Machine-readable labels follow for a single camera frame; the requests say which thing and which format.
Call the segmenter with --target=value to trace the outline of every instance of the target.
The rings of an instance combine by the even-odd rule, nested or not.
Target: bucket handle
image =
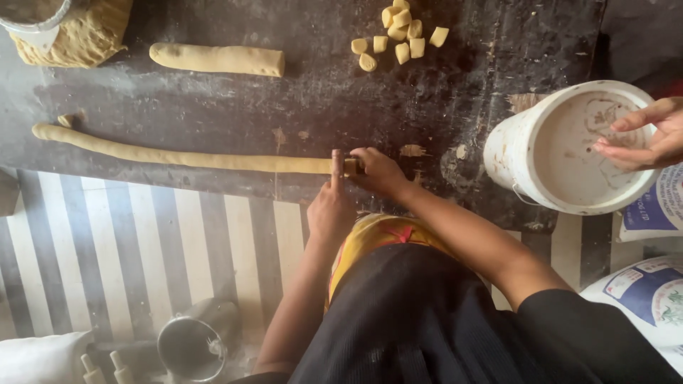
[[[519,194],[519,191],[517,191],[517,183],[514,183],[514,184],[512,185],[512,191],[513,191],[514,194],[517,195],[517,197],[519,197],[519,199],[522,200],[522,202],[524,202],[525,204],[528,204],[528,205],[530,205],[530,206],[541,206],[541,204],[539,204],[539,203],[537,203],[537,202],[530,203],[530,202],[528,202],[527,200],[524,200],[524,198],[522,197],[522,195]]]

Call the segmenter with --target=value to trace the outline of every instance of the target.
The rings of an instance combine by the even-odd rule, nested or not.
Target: wooden table
[[[30,128],[80,111],[83,132],[167,150],[327,157],[374,146],[412,180],[508,230],[549,233],[557,213],[528,206],[484,172],[488,133],[512,114],[511,94],[586,81],[604,1],[412,0],[428,39],[446,43],[399,66],[390,42],[363,72],[354,38],[385,34],[389,0],[137,0],[124,43],[93,70],[36,68],[0,38],[0,165],[289,202],[310,202],[323,175],[231,172],[121,161],[35,139]],[[154,42],[285,51],[282,79],[172,70]],[[406,145],[422,156],[402,156]],[[466,157],[456,148],[464,145]],[[358,208],[403,214],[356,187]]]

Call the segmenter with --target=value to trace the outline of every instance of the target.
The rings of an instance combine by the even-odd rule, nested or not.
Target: dough
[[[396,26],[397,28],[403,27],[404,25],[410,25],[411,21],[413,21],[413,17],[410,15],[410,11],[402,10],[398,14],[394,15],[392,25]]]
[[[448,36],[448,28],[437,27],[432,33],[429,43],[436,47],[442,46],[443,42],[446,41],[446,36]]]
[[[422,21],[413,20],[408,26],[408,39],[419,39],[422,37]]]
[[[417,59],[425,55],[425,40],[410,39],[410,58]]]
[[[361,54],[361,58],[358,61],[358,64],[360,64],[361,68],[367,72],[372,72],[375,69],[377,69],[377,61],[367,53]]]
[[[249,46],[201,46],[157,42],[150,47],[152,60],[164,67],[198,72],[230,72],[282,77],[282,51]]]
[[[403,64],[410,59],[410,48],[408,43],[399,44],[396,46],[396,58],[399,64]]]
[[[393,24],[394,15],[398,14],[402,10],[403,9],[399,7],[386,7],[382,11],[382,24],[384,24],[385,28],[389,28]]]
[[[399,7],[402,10],[409,10],[410,9],[410,4],[406,0],[393,0],[393,6],[394,7]]]
[[[375,38],[372,42],[372,46],[373,46],[375,53],[386,51],[388,42],[389,42],[389,38],[386,36],[375,36]]]
[[[132,4],[133,0],[91,0],[87,11],[80,10],[61,22],[57,38],[47,53],[13,33],[10,36],[26,64],[93,68],[126,49],[121,41]]]
[[[57,121],[64,127],[64,128],[73,128],[74,124],[74,116],[73,115],[61,115],[57,118]]]
[[[366,39],[356,39],[351,42],[351,51],[355,53],[356,55],[360,55],[361,53],[365,52],[367,50],[367,40]]]
[[[33,135],[38,139],[69,143],[84,150],[114,156],[119,159],[143,163],[176,164],[189,167],[234,169],[299,174],[330,174],[332,159],[307,159],[284,156],[245,156],[239,154],[206,154],[196,152],[174,152],[131,146],[98,139],[69,128],[38,123],[33,126]],[[357,159],[344,161],[344,173],[356,174]]]
[[[405,25],[400,28],[397,28],[395,25],[392,25],[389,27],[387,35],[389,35],[389,37],[394,40],[402,41],[408,35],[408,25]]]

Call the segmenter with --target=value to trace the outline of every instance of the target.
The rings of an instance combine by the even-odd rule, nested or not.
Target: white bucket
[[[600,215],[623,208],[651,187],[660,170],[621,172],[591,146],[605,136],[644,147],[656,127],[617,134],[609,126],[653,101],[619,81],[592,81],[555,92],[494,128],[484,146],[486,171],[518,196],[561,212]]]

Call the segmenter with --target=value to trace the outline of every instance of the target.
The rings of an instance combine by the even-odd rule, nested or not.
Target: striped floor
[[[216,296],[238,304],[242,339],[258,346],[308,237],[297,204],[14,175],[16,213],[0,218],[0,340],[91,328],[102,342],[151,340]],[[618,220],[561,215],[552,236],[513,235],[580,289],[643,258],[640,243],[611,242]]]

